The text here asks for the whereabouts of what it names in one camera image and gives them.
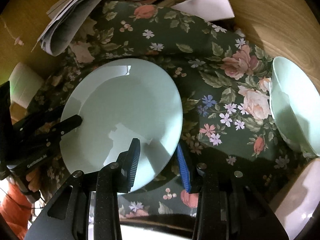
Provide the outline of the left hand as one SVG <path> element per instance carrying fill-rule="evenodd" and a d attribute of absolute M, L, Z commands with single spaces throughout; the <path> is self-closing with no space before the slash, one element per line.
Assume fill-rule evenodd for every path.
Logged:
<path fill-rule="evenodd" d="M 38 168 L 35 168 L 30 173 L 26 175 L 26 180 L 29 183 L 28 189 L 32 192 L 36 192 L 41 187 L 41 181 L 40 181 L 40 171 Z"/>

